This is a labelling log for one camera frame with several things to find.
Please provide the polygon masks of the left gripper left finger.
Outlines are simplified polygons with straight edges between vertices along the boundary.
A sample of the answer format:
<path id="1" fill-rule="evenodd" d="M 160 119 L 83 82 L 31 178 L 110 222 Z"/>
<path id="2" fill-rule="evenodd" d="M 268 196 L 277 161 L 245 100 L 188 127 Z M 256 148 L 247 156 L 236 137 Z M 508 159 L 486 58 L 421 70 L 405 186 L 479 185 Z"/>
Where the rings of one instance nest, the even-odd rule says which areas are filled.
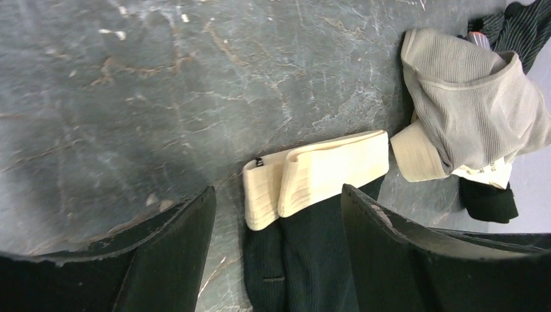
<path id="1" fill-rule="evenodd" d="M 216 214 L 207 187 L 76 252 L 1 255 L 2 311 L 193 311 Z"/>

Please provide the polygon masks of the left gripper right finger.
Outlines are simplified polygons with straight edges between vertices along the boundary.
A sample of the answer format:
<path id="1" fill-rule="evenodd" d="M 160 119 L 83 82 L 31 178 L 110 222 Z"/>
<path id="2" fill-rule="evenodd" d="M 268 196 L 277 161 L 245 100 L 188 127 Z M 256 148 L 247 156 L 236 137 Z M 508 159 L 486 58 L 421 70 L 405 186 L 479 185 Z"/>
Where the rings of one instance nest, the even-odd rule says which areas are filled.
<path id="1" fill-rule="evenodd" d="M 550 235 L 422 226 L 351 185 L 342 220 L 361 311 L 549 311 Z"/>

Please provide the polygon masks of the black underwear with beige band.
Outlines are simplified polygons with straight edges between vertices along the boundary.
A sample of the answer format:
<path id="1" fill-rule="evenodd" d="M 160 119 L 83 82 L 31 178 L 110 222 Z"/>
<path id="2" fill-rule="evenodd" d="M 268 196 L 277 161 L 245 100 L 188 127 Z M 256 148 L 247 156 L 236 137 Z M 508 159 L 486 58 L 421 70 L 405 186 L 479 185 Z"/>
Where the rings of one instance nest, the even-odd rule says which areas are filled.
<path id="1" fill-rule="evenodd" d="M 388 135 L 367 131 L 257 157 L 242 170 L 244 283 L 254 311 L 357 311 L 340 195 L 377 197 Z"/>

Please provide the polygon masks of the beige grey ribbed underwear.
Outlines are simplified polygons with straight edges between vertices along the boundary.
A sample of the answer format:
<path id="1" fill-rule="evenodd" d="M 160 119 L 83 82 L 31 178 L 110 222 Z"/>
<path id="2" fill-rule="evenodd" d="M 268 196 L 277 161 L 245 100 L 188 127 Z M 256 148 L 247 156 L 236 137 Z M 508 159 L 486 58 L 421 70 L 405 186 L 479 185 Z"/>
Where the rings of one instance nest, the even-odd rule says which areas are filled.
<path id="1" fill-rule="evenodd" d="M 400 58 L 416 120 L 391 145 L 407 181 L 510 163 L 550 145 L 544 97 L 514 51 L 423 28 L 405 33 Z"/>

